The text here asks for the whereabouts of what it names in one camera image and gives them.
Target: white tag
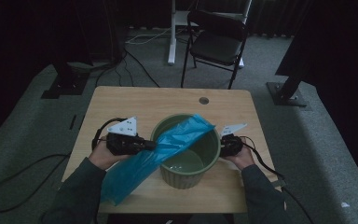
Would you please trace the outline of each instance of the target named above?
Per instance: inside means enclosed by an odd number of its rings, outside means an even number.
[[[121,121],[118,124],[115,124],[109,128],[107,128],[109,133],[118,133],[128,136],[136,135],[136,117],[132,117],[130,119],[126,119]]]

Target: folding chair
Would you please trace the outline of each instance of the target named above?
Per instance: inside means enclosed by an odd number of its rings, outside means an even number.
[[[196,24],[197,29],[200,30],[197,38],[195,38],[193,24]],[[183,88],[185,82],[187,58],[190,53],[193,56],[195,67],[197,67],[196,62],[199,62],[231,71],[232,75],[228,85],[230,90],[238,72],[248,35],[246,25],[232,17],[192,10],[187,15],[187,30],[190,37],[186,46],[181,87]]]

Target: person's left hand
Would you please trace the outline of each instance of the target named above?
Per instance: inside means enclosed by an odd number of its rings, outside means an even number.
[[[89,155],[89,161],[102,170],[106,170],[118,161],[127,159],[130,155],[113,155],[106,147],[106,136],[102,137],[103,140],[98,142],[98,145],[92,150]]]

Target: table top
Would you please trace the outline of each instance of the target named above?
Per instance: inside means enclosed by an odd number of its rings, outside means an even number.
[[[274,168],[248,91],[98,87],[90,101],[62,180],[91,153],[91,140],[106,121],[136,116],[139,136],[150,139],[153,129],[162,119],[178,113],[198,113],[216,125],[219,133],[226,125],[246,122],[248,125],[235,134],[252,138],[264,163]],[[277,180],[276,175],[258,165],[270,181]],[[246,203],[241,173],[230,161],[219,158],[196,187],[174,189],[164,182],[158,169],[120,205],[101,203],[100,212],[244,213]]]

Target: bowl rim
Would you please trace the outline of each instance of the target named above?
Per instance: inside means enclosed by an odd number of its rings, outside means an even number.
[[[150,140],[152,140],[154,138],[154,135],[155,135],[155,132],[157,130],[157,127],[162,123],[164,122],[165,120],[167,119],[170,119],[170,118],[173,118],[173,117],[177,117],[177,116],[188,116],[189,118],[194,116],[194,114],[190,114],[190,113],[178,113],[178,114],[173,114],[173,115],[169,115],[168,117],[166,117],[165,119],[162,119],[156,126],[155,128],[153,129],[153,132],[151,133],[150,135]],[[212,166],[214,166],[214,164],[216,163],[216,161],[219,159],[219,155],[220,155],[220,148],[221,148],[221,145],[220,145],[220,135],[219,133],[217,132],[217,130],[215,128],[213,128],[211,131],[214,132],[214,134],[216,135],[217,137],[217,145],[218,145],[218,151],[215,155],[215,157],[213,158],[213,160],[207,165],[205,166],[204,168],[202,168],[201,170],[198,170],[198,171],[195,171],[195,172],[189,172],[189,173],[182,173],[182,172],[179,172],[179,171],[175,171],[175,170],[172,170],[170,169],[168,166],[166,166],[164,164],[164,162],[160,165],[161,168],[165,169],[166,171],[170,172],[170,173],[174,173],[176,175],[185,175],[185,176],[192,176],[192,175],[199,175],[199,174],[202,174],[202,173],[205,173],[206,171],[208,171],[209,169],[211,169]]]

